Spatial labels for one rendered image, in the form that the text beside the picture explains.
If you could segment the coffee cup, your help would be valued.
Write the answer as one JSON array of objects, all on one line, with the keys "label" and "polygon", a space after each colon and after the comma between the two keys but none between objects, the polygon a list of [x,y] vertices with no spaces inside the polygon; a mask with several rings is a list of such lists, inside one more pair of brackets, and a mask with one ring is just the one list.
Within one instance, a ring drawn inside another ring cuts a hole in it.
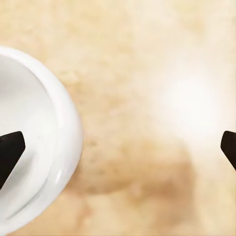
[{"label": "coffee cup", "polygon": [[22,228],[59,196],[79,164],[84,130],[63,82],[41,61],[0,46],[0,136],[26,149],[0,189],[0,236]]}]

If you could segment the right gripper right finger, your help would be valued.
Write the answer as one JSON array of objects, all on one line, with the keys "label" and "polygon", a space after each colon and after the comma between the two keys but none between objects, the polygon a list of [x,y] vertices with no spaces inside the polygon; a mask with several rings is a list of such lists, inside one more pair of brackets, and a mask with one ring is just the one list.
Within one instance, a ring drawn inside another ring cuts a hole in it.
[{"label": "right gripper right finger", "polygon": [[236,133],[225,131],[220,147],[236,170]]}]

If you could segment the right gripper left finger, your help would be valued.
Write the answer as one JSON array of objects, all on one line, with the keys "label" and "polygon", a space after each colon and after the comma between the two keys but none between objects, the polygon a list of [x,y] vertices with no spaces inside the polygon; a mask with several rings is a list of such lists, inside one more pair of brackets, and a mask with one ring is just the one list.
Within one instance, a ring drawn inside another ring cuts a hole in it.
[{"label": "right gripper left finger", "polygon": [[26,149],[21,131],[0,136],[0,189]]}]

